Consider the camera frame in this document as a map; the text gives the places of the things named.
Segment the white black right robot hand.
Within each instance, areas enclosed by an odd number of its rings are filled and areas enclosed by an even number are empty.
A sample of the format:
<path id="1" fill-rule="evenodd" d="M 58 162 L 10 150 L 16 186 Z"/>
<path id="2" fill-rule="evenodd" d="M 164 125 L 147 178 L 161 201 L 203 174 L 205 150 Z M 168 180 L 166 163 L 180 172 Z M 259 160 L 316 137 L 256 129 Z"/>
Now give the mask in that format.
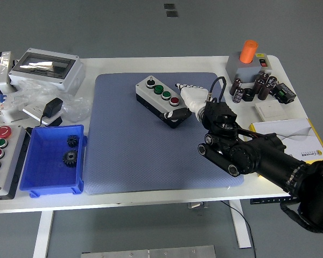
<path id="1" fill-rule="evenodd" d="M 206 100 L 209 93 L 208 90 L 203 87 L 180 83 L 176 83 L 175 86 L 180 90 L 180 96 L 186 107 L 162 113 L 159 117 L 163 120 L 177 120 L 188 118 L 192 113 L 194 113 L 197 120 L 202 122 Z"/>

